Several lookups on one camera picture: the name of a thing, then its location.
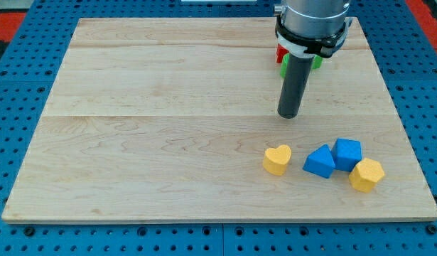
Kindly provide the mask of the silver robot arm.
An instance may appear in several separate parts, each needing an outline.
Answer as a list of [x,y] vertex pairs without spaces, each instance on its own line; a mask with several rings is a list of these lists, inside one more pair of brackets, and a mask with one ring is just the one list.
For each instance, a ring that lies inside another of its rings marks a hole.
[[350,0],[284,0],[275,5],[278,44],[288,51],[288,62],[278,114],[297,116],[316,56],[330,58],[345,42],[352,19]]

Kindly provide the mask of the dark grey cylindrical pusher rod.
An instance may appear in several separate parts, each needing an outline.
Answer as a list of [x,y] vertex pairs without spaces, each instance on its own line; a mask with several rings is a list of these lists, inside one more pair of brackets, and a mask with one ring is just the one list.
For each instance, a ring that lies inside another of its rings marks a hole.
[[297,116],[312,64],[313,58],[298,58],[290,53],[288,54],[277,109],[281,117],[292,119]]

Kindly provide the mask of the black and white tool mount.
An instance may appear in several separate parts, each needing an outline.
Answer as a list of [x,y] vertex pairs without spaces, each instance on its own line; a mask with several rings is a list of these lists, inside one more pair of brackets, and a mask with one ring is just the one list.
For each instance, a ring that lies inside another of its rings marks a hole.
[[304,38],[290,32],[282,23],[281,17],[276,17],[275,33],[278,44],[298,58],[310,58],[318,55],[330,58],[340,50],[345,43],[353,17],[346,17],[340,30],[327,38]]

